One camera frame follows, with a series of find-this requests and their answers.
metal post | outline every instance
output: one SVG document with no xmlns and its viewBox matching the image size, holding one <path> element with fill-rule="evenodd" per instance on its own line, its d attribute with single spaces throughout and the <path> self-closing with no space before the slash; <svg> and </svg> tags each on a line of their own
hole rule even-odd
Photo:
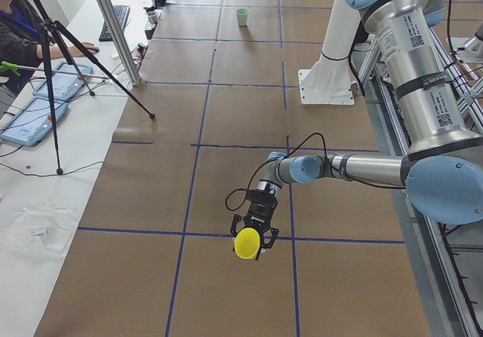
<svg viewBox="0 0 483 337">
<path fill-rule="evenodd" d="M 96 0 L 100 12 L 102 13 L 104 20 L 109 27 L 109 30 L 112 34 L 112 40 L 114 41 L 115 48 L 118 51 L 119 58 L 121 59 L 122 64 L 129 76 L 129 79 L 135 84 L 139 84 L 141 82 L 141 77 L 139 72 L 137 71 L 137 67 L 134 64 L 131 51 L 129 50 L 128 43 L 122 33 L 122 29 L 119 26 L 117 19 L 115 18 L 114 10 L 112 9 L 111 0 Z"/>
</svg>

light blue device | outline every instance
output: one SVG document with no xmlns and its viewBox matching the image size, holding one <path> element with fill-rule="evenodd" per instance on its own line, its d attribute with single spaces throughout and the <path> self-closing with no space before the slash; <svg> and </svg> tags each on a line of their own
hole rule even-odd
<svg viewBox="0 0 483 337">
<path fill-rule="evenodd" d="M 83 75 L 91 74 L 93 69 L 91 66 L 85 66 L 78 64 Z M 52 85 L 54 88 L 54 99 L 59 101 L 68 101 L 74 97 L 81 88 L 84 87 L 84 81 L 78 79 L 77 71 L 75 67 L 67 64 L 66 62 L 59 63 L 53 71 L 62 71 L 73 73 L 67 75 L 65 73 L 54 72 L 52 76 Z M 48 97 L 47 80 L 43 81 L 34 91 L 34 97 Z"/>
<path fill-rule="evenodd" d="M 67 111 L 67 103 L 54 101 L 56 120 L 59 121 Z M 0 139 L 23 146 L 35 146 L 52 130 L 51 108 L 45 97 L 33 97 L 0 130 Z"/>
</svg>

computer keyboard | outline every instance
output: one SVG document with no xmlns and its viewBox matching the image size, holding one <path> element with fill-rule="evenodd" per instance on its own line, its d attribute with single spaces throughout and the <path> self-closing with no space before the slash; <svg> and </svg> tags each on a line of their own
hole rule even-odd
<svg viewBox="0 0 483 337">
<path fill-rule="evenodd" d="M 113 5 L 115 18 L 118 21 L 121 30 L 124 30 L 128 22 L 129 5 Z M 112 34 L 107 27 L 107 23 L 104 22 L 103 30 L 100 32 L 99 41 L 111 41 Z"/>
</svg>

person's arm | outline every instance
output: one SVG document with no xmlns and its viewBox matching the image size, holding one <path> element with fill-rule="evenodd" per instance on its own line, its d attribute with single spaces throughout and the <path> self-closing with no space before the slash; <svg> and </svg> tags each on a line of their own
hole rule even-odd
<svg viewBox="0 0 483 337">
<path fill-rule="evenodd" d="M 96 48 L 96 45 L 95 44 L 92 44 L 88 41 L 83 41 L 82 44 L 84 45 L 84 47 L 86 47 L 88 49 L 88 51 L 90 51 L 92 54 L 96 53 L 97 52 L 97 48 Z M 60 51 L 60 48 L 56 45 L 51 45 L 50 46 L 50 49 L 51 49 L 51 58 L 53 60 L 57 59 L 57 58 L 62 58 L 63 55 L 62 55 L 62 52 Z M 84 54 L 82 54 L 82 52 L 74 45 L 71 45 L 70 47 L 68 47 L 69 49 L 69 53 L 73 56 L 73 57 L 82 57 L 84 56 Z M 36 55 L 37 57 L 41 60 L 43 57 L 42 57 L 42 46 L 40 44 L 37 45 L 37 49 L 36 49 Z"/>
</svg>

black tripod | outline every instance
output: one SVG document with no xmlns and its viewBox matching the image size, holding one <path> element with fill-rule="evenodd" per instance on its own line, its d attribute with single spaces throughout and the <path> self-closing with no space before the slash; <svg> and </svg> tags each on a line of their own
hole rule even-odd
<svg viewBox="0 0 483 337">
<path fill-rule="evenodd" d="M 75 64 L 74 58 L 69 53 L 69 50 L 64 42 L 63 38 L 60 34 L 64 35 L 69 41 L 75 45 L 81 52 L 84 54 L 93 64 L 98 66 L 114 83 L 116 83 L 135 103 L 137 103 L 144 111 L 147 112 L 149 118 L 154 120 L 156 118 L 154 113 L 148 111 L 146 107 L 124 86 L 121 82 L 115 78 L 109 70 L 104 67 L 99 60 L 79 41 L 77 40 L 71 32 L 69 32 L 65 26 L 63 26 L 58 20 L 52 20 L 45 10 L 44 6 L 40 2 L 40 0 L 33 0 L 38 11 L 40 12 L 43 22 L 42 22 L 42 34 L 41 34 L 41 46 L 42 46 L 42 59 L 44 62 L 44 73 L 45 73 L 45 80 L 47 83 L 47 92 L 48 92 L 48 102 L 50 105 L 51 110 L 51 120 L 52 120 L 52 131 L 54 133 L 54 144 L 55 144 L 55 152 L 57 156 L 57 174 L 62 175 L 63 170 L 60 167 L 60 158 L 59 158 L 59 143 L 57 140 L 57 118 L 55 115 L 55 103 L 54 103 L 54 86 L 52 83 L 52 64 L 51 64 L 51 52 L 50 52 L 50 42 L 49 42 L 49 32 L 52 34 L 55 42 L 59 46 L 63 57 L 66 59 L 66 62 L 69 65 L 74 65 L 75 70 L 79 74 L 79 76 L 84 80 L 84 83 L 87 85 L 88 83 L 84 79 L 80 69 Z M 93 96 L 95 93 L 92 89 L 87 86 L 90 95 Z"/>
</svg>

